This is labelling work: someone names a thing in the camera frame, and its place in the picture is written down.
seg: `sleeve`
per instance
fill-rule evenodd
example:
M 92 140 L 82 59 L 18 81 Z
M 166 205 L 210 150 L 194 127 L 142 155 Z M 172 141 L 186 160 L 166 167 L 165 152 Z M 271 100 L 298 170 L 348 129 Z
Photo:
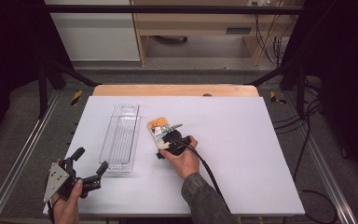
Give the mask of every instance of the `sleeve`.
M 182 186 L 182 196 L 190 206 L 193 224 L 238 224 L 220 195 L 200 174 L 195 173 L 186 178 Z

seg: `human hand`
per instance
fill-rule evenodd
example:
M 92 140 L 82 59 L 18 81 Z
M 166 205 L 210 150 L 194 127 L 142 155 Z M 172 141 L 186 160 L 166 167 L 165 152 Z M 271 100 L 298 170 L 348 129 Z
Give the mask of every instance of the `human hand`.
M 195 148 L 197 144 L 197 140 L 193 136 L 190 136 L 190 145 Z M 160 150 L 159 152 L 165 159 L 173 164 L 176 169 L 176 173 L 184 180 L 188 176 L 200 172 L 199 158 L 188 148 L 186 148 L 186 150 L 179 156 L 175 156 L 166 150 Z
M 59 194 L 54 194 L 51 200 L 54 202 L 54 221 L 56 224 L 76 224 L 79 223 L 79 212 L 77 200 L 83 190 L 83 180 L 79 179 L 68 200 L 61 198 Z

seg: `transparent plastic tray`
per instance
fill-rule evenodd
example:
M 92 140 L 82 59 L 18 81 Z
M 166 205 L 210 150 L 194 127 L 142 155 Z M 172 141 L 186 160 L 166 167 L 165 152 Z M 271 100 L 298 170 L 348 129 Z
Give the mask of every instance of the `transparent plastic tray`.
M 115 105 L 100 155 L 100 162 L 109 163 L 108 174 L 132 172 L 139 124 L 138 105 Z

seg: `person's right hand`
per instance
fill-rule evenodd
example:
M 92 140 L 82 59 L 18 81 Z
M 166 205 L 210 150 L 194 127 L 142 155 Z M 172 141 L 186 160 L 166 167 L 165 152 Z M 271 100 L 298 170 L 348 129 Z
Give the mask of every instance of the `person's right hand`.
M 197 140 L 193 136 L 190 136 L 190 141 L 190 145 L 193 148 L 196 148 L 198 143 Z M 176 173 L 178 173 L 184 180 L 188 176 L 200 172 L 199 158 L 188 148 L 179 156 L 175 156 L 166 150 L 160 150 L 159 152 L 163 157 L 165 157 L 165 159 L 173 164 L 176 169 Z

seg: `white table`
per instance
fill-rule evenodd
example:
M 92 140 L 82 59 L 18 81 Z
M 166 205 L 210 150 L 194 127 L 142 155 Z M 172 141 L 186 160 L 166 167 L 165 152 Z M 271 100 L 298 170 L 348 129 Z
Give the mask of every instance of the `white table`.
M 91 96 L 67 156 L 77 176 L 95 175 L 112 108 L 140 105 L 141 128 L 132 173 L 104 177 L 102 188 L 79 200 L 79 212 L 101 217 L 183 217 L 190 210 L 180 194 L 183 180 L 157 147 L 146 123 L 165 117 L 183 123 L 182 135 L 199 140 L 197 150 L 211 167 L 235 216 L 303 215 L 304 208 L 261 97 Z M 201 165 L 201 174 L 212 185 Z

